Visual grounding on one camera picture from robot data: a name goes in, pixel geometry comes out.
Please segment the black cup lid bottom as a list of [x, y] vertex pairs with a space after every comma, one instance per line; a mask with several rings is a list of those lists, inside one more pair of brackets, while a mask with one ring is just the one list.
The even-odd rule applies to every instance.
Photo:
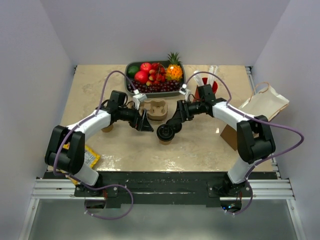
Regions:
[[157, 128], [156, 135], [162, 142], [169, 142], [175, 136], [174, 129], [168, 124], [162, 124]]

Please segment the brown paper cup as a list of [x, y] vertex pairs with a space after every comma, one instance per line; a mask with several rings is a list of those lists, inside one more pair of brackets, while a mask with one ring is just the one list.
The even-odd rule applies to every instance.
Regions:
[[163, 140], [163, 139], [159, 140], [159, 143], [162, 145], [169, 145], [171, 142], [172, 142], [172, 140]]
[[108, 127], [102, 128], [101, 131], [104, 132], [104, 133], [109, 133], [109, 132], [111, 132], [113, 130], [113, 128], [114, 128], [114, 126], [111, 124]]

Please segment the brown pulp cup carrier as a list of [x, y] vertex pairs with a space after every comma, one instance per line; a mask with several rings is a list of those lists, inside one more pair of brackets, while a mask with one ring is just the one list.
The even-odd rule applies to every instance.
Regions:
[[153, 121], [163, 121], [168, 115], [168, 103], [164, 99], [149, 99], [142, 102], [139, 112], [142, 114], [146, 110], [146, 116]]

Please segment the brown white paper bag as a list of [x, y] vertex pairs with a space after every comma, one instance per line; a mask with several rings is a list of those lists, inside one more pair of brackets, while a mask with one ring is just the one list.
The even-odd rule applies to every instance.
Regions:
[[289, 105], [289, 102], [287, 98], [277, 93], [268, 82], [261, 82], [255, 86], [250, 98], [238, 109], [254, 116], [264, 115], [270, 122]]

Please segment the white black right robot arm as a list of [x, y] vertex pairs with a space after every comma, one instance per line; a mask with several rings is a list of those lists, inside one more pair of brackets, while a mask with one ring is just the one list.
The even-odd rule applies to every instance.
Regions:
[[216, 98], [209, 84], [198, 87], [198, 95], [199, 100], [195, 102], [177, 101], [173, 117], [157, 128], [156, 135], [161, 142], [170, 142], [181, 131], [184, 122], [192, 121], [200, 114], [219, 119], [232, 127], [236, 131], [239, 158], [213, 189], [220, 196], [233, 197], [244, 187], [254, 164], [276, 150], [268, 119], [264, 115], [253, 116], [233, 110], [225, 99]]

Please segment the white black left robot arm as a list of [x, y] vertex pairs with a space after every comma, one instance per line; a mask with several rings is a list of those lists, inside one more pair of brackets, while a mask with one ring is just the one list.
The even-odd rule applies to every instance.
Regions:
[[53, 167], [53, 172], [62, 170], [86, 184], [86, 191], [92, 196], [99, 196], [104, 184], [98, 180], [99, 173], [85, 163], [86, 141], [98, 131], [112, 126], [117, 121], [125, 121], [140, 132], [153, 132], [145, 110], [139, 112], [142, 102], [147, 99], [144, 93], [134, 90], [133, 107], [125, 105], [128, 95], [113, 90], [109, 99], [100, 101], [98, 107], [86, 118], [68, 125], [53, 128], [44, 161]]

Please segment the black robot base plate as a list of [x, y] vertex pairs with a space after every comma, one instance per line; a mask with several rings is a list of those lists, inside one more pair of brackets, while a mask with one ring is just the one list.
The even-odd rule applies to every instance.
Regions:
[[253, 191], [247, 182], [229, 182], [226, 172], [101, 171], [94, 189], [77, 185], [74, 193], [101, 198], [107, 208], [131, 203], [219, 207], [221, 198], [251, 197]]

